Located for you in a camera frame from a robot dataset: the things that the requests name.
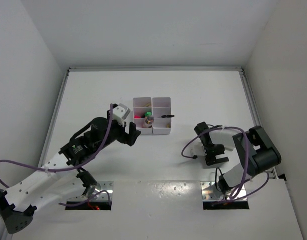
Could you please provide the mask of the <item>pink lid clip jar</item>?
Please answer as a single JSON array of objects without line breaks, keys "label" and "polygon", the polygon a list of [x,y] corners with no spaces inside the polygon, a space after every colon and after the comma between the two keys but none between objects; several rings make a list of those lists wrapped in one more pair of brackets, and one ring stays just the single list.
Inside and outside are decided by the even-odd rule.
[{"label": "pink lid clip jar", "polygon": [[144,118],[143,128],[152,128],[155,122],[155,117],[153,115],[147,115]]}]

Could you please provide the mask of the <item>black handled scissors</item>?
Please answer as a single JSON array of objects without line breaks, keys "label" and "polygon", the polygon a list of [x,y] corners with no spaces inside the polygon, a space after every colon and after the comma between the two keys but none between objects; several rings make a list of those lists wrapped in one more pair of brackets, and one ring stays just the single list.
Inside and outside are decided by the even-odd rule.
[{"label": "black handled scissors", "polygon": [[167,115],[161,116],[162,119],[170,119],[170,118],[174,118],[174,117],[175,117],[175,115],[173,115],[173,114],[167,114]]}]

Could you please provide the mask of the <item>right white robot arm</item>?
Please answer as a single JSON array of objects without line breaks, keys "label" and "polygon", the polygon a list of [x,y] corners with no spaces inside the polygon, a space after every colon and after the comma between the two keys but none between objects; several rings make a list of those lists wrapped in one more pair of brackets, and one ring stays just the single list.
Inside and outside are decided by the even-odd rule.
[{"label": "right white robot arm", "polygon": [[205,122],[194,128],[201,141],[201,153],[207,166],[229,162],[228,157],[220,157],[225,151],[236,150],[239,157],[237,164],[230,171],[219,176],[216,187],[222,194],[242,185],[253,177],[270,170],[282,162],[282,156],[267,132],[261,126],[255,126],[244,132],[237,127],[209,127]]}]

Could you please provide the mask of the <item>green cap black highlighter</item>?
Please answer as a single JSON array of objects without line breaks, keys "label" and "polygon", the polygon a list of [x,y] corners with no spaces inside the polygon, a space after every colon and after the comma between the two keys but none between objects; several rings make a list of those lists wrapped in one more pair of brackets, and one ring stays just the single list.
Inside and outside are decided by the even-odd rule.
[{"label": "green cap black highlighter", "polygon": [[150,111],[148,111],[148,112],[146,112],[146,113],[144,114],[145,117],[151,116],[151,115],[152,115],[152,113],[151,113]]}]

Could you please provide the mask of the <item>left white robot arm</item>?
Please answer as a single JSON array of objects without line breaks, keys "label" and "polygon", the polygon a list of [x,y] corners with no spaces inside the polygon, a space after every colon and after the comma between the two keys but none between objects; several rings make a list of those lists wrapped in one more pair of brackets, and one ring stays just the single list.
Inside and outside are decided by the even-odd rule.
[{"label": "left white robot arm", "polygon": [[7,232],[14,235],[32,223],[34,215],[47,206],[57,204],[78,207],[66,201],[78,194],[86,201],[107,190],[98,189],[96,179],[84,166],[114,142],[132,147],[141,131],[133,122],[126,123],[129,114],[118,107],[109,110],[107,117],[96,117],[76,132],[60,151],[42,167],[20,183],[0,189],[0,217]]}]

